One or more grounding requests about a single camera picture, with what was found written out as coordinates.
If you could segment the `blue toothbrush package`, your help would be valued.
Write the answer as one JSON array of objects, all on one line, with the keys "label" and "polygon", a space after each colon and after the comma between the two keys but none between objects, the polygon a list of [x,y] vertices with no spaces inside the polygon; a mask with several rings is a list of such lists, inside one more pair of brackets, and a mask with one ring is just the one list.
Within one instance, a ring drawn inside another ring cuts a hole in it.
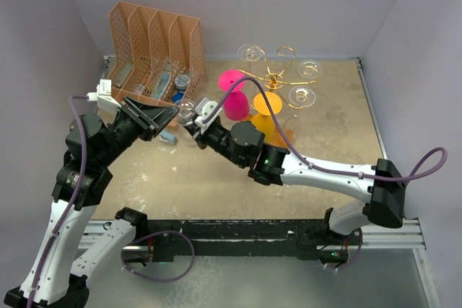
[{"label": "blue toothbrush package", "polygon": [[170,58],[167,57],[165,59],[165,64],[160,72],[159,78],[157,83],[155,84],[152,93],[150,95],[151,98],[160,100],[168,86],[171,77],[171,62]]}]

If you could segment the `grey box with red label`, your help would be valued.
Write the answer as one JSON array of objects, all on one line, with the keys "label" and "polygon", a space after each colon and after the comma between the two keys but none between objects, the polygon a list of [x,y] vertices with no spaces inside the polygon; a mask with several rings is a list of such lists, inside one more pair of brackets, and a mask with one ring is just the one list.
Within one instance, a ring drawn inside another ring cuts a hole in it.
[{"label": "grey box with red label", "polygon": [[133,64],[128,63],[126,64],[116,75],[114,84],[120,88],[123,86],[125,80],[130,76],[133,69]]}]

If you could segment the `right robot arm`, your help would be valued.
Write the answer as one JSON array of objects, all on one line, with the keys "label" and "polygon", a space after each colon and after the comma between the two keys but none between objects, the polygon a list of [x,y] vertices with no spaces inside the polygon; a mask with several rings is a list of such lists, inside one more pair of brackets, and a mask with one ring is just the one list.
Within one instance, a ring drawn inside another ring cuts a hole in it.
[{"label": "right robot arm", "polygon": [[321,236],[337,244],[368,224],[399,229],[404,220],[406,185],[387,159],[376,164],[342,164],[304,157],[293,149],[268,144],[249,121],[226,129],[216,119],[206,128],[191,122],[185,130],[200,149],[210,148],[262,185],[299,185],[341,193],[353,200],[326,212]]}]

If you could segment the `blue bottle cap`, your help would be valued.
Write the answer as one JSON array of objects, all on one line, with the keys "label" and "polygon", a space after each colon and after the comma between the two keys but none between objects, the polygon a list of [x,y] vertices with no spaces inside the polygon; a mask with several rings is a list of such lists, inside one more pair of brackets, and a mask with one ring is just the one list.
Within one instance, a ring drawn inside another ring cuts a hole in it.
[{"label": "blue bottle cap", "polygon": [[180,101],[182,99],[183,99],[183,93],[180,93],[180,92],[178,92],[178,93],[176,93],[176,94],[174,94],[172,96],[173,103],[176,103],[176,102],[178,102],[178,101]]}]

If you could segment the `light blue correction tape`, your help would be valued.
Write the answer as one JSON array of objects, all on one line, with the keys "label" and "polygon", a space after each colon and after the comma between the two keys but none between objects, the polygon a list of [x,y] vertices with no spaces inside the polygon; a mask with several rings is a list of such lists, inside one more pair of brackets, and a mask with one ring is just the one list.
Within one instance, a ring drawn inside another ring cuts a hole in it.
[{"label": "light blue correction tape", "polygon": [[162,142],[172,144],[172,145],[176,145],[178,142],[178,138],[172,133],[170,133],[169,131],[162,131],[159,134],[159,138]]}]

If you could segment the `clear wine glass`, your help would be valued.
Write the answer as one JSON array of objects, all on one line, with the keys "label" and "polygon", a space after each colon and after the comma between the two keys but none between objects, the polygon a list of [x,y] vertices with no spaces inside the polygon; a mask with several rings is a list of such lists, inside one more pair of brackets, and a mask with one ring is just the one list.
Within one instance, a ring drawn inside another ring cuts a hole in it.
[{"label": "clear wine glass", "polygon": [[238,48],[237,54],[242,61],[247,63],[246,71],[251,73],[253,64],[262,57],[263,51],[258,45],[244,44]]},{"label": "clear wine glass", "polygon": [[298,73],[306,79],[317,79],[323,74],[322,65],[314,60],[302,61],[297,66]]}]

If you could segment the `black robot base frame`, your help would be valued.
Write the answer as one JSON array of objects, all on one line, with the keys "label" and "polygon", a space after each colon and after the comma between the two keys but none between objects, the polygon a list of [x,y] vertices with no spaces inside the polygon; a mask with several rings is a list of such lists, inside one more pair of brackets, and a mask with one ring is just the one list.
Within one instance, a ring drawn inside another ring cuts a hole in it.
[{"label": "black robot base frame", "polygon": [[135,228],[132,250],[151,253],[151,261],[179,256],[289,257],[345,263],[362,244],[362,232],[330,232],[321,219],[147,220]]}]

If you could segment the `yellow plastic wine glass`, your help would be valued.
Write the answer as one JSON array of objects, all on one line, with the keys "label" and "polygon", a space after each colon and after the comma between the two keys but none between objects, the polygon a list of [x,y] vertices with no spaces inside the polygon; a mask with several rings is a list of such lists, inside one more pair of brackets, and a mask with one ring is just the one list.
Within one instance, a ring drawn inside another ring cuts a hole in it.
[{"label": "yellow plastic wine glass", "polygon": [[250,122],[256,129],[264,134],[264,141],[273,146],[287,148],[286,141],[282,138],[271,111],[277,115],[282,110],[282,99],[274,92],[258,93],[253,98],[253,108],[256,114],[250,117]]}]

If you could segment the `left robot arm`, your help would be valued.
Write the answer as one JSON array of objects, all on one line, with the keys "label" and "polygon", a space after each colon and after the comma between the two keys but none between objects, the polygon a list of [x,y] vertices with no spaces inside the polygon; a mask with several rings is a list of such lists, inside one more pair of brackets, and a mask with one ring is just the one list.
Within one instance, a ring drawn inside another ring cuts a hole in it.
[{"label": "left robot arm", "polygon": [[106,257],[125,241],[133,245],[146,241],[146,214],[127,208],[115,218],[107,235],[77,257],[88,221],[113,177],[109,167],[136,140],[155,138],[178,112],[175,105],[147,105],[127,97],[110,125],[95,113],[74,114],[45,236],[27,278],[6,293],[5,305],[83,307]]}]

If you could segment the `pink plastic wine glass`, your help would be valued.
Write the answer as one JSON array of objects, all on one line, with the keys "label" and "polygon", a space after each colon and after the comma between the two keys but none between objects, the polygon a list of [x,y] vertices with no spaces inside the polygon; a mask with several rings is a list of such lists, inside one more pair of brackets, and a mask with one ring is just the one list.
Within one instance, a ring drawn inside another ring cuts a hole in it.
[{"label": "pink plastic wine glass", "polygon": [[[238,70],[226,70],[219,76],[218,86],[226,92],[238,79],[244,77],[244,74]],[[228,119],[233,121],[241,121],[249,114],[249,102],[242,88],[245,86],[241,82],[230,93],[224,103],[225,115]]]}]

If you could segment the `round blue patterned tin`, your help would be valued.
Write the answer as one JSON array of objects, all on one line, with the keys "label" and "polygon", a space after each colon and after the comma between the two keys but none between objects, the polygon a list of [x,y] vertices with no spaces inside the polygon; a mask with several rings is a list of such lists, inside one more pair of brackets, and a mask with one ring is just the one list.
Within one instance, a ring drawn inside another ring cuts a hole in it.
[{"label": "round blue patterned tin", "polygon": [[190,83],[191,83],[191,78],[187,74],[177,75],[174,80],[175,87],[180,92],[185,92]]}]

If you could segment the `peach plastic file organizer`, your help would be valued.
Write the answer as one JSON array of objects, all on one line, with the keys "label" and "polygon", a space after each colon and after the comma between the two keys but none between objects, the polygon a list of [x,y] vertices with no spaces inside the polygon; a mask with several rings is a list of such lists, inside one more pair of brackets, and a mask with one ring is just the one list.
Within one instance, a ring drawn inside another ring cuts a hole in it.
[{"label": "peach plastic file organizer", "polygon": [[[198,18],[166,12],[146,6],[118,2],[109,14],[110,31],[115,51],[115,64],[108,79],[112,81],[112,97],[121,102],[125,97],[151,105],[171,105],[179,91],[177,75],[191,78],[183,96],[192,97],[205,75],[201,23]],[[171,77],[160,100],[150,97],[160,72],[169,57]],[[117,73],[128,63],[133,64],[123,86],[115,84]]]}]

